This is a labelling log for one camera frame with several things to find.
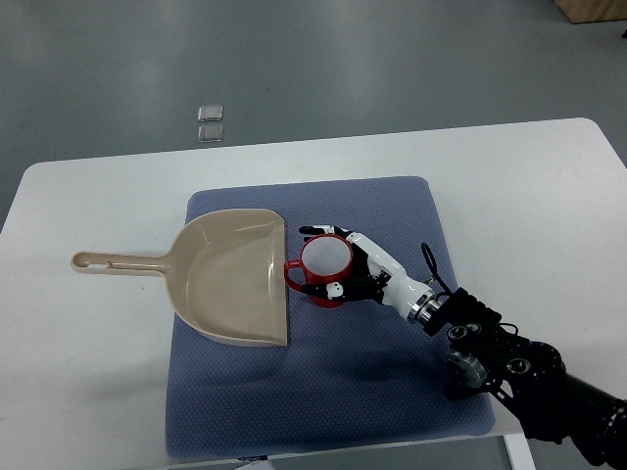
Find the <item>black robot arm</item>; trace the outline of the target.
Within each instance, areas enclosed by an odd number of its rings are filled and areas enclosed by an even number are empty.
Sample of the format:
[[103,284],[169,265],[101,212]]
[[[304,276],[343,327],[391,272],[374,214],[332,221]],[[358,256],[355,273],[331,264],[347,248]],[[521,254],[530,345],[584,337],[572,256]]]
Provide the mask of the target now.
[[416,314],[426,334],[445,332],[450,400],[488,393],[522,427],[525,438],[570,439],[594,466],[626,466],[626,402],[568,374],[558,350],[531,341],[462,288],[451,290],[427,244],[422,254],[435,294]]

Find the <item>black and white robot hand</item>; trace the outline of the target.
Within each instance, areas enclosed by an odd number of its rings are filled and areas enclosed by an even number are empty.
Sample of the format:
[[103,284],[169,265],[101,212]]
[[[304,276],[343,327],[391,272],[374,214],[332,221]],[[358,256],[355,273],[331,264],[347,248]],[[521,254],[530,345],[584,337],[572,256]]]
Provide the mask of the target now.
[[[442,305],[434,290],[409,277],[406,269],[379,245],[360,232],[334,225],[302,226],[304,242],[321,234],[346,239],[353,250],[353,271],[348,280],[327,285],[328,293],[342,304],[373,300],[393,307],[406,321],[426,324]],[[306,295],[321,294],[321,285],[306,285]]]

